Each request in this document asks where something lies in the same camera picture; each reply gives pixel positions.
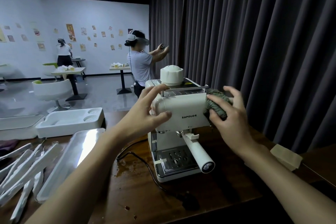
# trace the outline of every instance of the orange poster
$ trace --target orange poster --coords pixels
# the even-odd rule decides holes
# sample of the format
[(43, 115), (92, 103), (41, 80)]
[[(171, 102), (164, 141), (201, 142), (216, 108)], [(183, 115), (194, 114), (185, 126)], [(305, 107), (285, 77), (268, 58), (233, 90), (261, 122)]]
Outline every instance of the orange poster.
[(74, 27), (72, 24), (67, 24), (66, 29), (68, 30), (69, 38), (71, 42), (76, 42), (76, 36), (74, 32)]

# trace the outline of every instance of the round black table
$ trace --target round black table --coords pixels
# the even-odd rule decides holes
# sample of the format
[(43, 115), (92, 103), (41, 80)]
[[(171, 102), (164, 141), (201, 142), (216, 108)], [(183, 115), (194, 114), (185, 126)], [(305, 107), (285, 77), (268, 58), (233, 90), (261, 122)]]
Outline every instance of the round black table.
[(81, 61), (85, 61), (86, 59), (71, 59), (72, 62), (75, 62), (77, 67), (82, 67), (81, 66)]

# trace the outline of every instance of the white coffee machine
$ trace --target white coffee machine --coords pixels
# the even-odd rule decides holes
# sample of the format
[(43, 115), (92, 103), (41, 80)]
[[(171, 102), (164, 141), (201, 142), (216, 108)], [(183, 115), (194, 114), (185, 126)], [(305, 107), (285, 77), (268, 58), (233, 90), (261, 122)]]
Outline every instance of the white coffee machine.
[(162, 91), (152, 103), (151, 115), (171, 111), (172, 117), (148, 133), (149, 147), (157, 180), (166, 182), (180, 177), (209, 173), (215, 163), (197, 141), (191, 130), (210, 126), (204, 116), (208, 86), (183, 77), (183, 69), (170, 65), (161, 69), (160, 80), (149, 80), (145, 87), (161, 83), (170, 89)]

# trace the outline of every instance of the hand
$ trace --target hand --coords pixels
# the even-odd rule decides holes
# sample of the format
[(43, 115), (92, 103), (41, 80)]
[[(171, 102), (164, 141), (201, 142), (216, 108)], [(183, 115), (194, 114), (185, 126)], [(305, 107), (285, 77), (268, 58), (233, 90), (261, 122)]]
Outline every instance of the hand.
[(219, 130), (225, 143), (234, 153), (241, 156), (246, 150), (257, 145), (257, 143), (252, 139), (250, 134), (246, 110), (240, 91), (230, 86), (224, 86), (223, 89), (233, 95), (233, 105), (214, 95), (209, 94), (207, 97), (217, 103), (226, 112), (227, 119), (224, 121), (221, 120), (212, 109), (210, 109), (209, 118)]
[(128, 141), (141, 137), (166, 122), (171, 117), (171, 112), (166, 111), (158, 116), (151, 116), (149, 110), (157, 94), (169, 87), (160, 84), (155, 87), (148, 87), (142, 90), (138, 101), (133, 105), (125, 117), (115, 126)]
[(163, 52), (169, 53), (169, 46), (167, 46)]
[(156, 50), (160, 51), (160, 50), (162, 49), (163, 46), (164, 46), (164, 44), (160, 44), (160, 45), (156, 48)]

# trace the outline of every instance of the white plastic tray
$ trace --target white plastic tray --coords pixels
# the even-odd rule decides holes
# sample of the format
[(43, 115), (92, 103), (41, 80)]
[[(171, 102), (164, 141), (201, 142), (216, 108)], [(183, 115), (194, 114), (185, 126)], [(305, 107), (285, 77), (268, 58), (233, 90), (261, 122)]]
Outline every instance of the white plastic tray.
[(66, 136), (81, 130), (100, 128), (103, 120), (101, 107), (58, 111), (48, 114), (36, 129), (39, 138)]
[(43, 114), (35, 114), (0, 118), (0, 140), (35, 138), (36, 125), (43, 117)]
[(104, 128), (76, 132), (66, 146), (63, 155), (44, 183), (36, 199), (40, 203), (47, 200), (64, 180), (78, 167), (89, 154)]

